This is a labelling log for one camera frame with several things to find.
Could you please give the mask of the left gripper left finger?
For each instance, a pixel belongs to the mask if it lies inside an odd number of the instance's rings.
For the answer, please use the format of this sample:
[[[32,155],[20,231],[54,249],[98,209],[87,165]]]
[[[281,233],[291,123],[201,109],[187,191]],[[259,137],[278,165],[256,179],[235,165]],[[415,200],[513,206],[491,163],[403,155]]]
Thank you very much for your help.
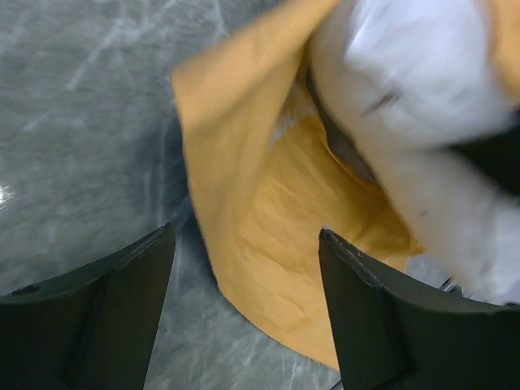
[[[3,389],[142,389],[176,248],[166,224],[1,298]]]

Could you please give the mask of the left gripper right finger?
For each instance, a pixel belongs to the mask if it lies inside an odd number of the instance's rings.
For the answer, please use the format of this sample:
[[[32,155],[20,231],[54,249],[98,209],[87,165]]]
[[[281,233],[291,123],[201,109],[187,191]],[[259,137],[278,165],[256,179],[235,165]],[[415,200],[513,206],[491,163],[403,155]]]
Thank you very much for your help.
[[[344,388],[518,388],[517,307],[433,288],[329,229],[318,255]]]

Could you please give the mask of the yellow pillowcase with blue lining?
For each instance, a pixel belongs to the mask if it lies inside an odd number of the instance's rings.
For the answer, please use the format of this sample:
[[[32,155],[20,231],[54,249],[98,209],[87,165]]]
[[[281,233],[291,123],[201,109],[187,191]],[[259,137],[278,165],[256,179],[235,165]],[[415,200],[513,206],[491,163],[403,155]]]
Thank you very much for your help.
[[[319,265],[328,226],[403,271],[426,252],[374,176],[332,150],[306,39],[342,1],[285,1],[172,76],[188,189],[223,295],[282,345],[331,368]],[[519,106],[519,4],[491,10],[491,60]]]

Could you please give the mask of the white pillow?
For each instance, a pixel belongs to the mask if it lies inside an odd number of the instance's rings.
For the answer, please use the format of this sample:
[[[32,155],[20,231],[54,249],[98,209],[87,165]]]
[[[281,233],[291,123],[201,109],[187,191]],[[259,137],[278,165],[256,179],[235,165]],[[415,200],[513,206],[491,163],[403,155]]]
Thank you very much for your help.
[[[482,1],[342,1],[306,39],[331,148],[374,176],[463,289],[519,301],[519,199],[456,147],[504,134],[514,102],[492,65]]]

